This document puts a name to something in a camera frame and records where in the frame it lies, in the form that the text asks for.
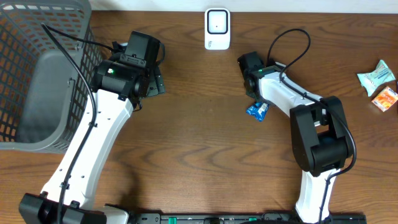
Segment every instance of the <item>snack package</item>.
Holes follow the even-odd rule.
[[[385,87],[373,100],[381,111],[385,112],[398,100],[398,94],[390,87]]]
[[[258,121],[263,121],[266,117],[269,105],[267,103],[255,103],[246,110],[246,113],[254,116]]]
[[[383,60],[380,60],[375,71],[357,74],[357,76],[361,82],[361,86],[365,87],[368,92],[368,96],[371,96],[381,84],[391,82],[396,79]]]

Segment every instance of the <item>blue wrapper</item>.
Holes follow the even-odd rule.
[[[267,103],[255,103],[246,110],[248,115],[254,116],[258,121],[263,121],[266,117],[269,105]]]

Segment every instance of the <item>brown tabletop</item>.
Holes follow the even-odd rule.
[[[245,95],[236,59],[254,50],[265,57],[277,34],[299,27],[310,33],[312,46],[287,74],[310,92],[342,101],[358,147],[354,169],[335,182],[330,210],[363,212],[368,223],[397,223],[397,106],[381,112],[356,76],[373,71],[380,59],[398,75],[397,21],[398,15],[232,13],[230,48],[210,51],[204,48],[202,12],[93,12],[99,42],[126,42],[138,30],[165,44],[160,69],[167,90],[144,99],[142,111],[122,128],[96,205],[164,213],[293,209],[301,170],[289,118],[277,108],[262,123],[245,113],[253,100]],[[289,63],[306,43],[303,34],[291,33],[272,56]],[[56,154],[0,152],[1,223],[22,222],[23,194],[40,193],[61,160]]]

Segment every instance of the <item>orange snack package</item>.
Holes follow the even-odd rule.
[[[385,112],[398,100],[398,94],[390,87],[385,87],[373,100],[381,111]]]

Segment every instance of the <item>teal snack package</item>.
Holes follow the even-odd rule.
[[[391,69],[388,68],[383,60],[380,60],[375,71],[356,75],[361,82],[361,86],[365,87],[368,92],[368,96],[371,96],[383,83],[391,82],[396,79]]]

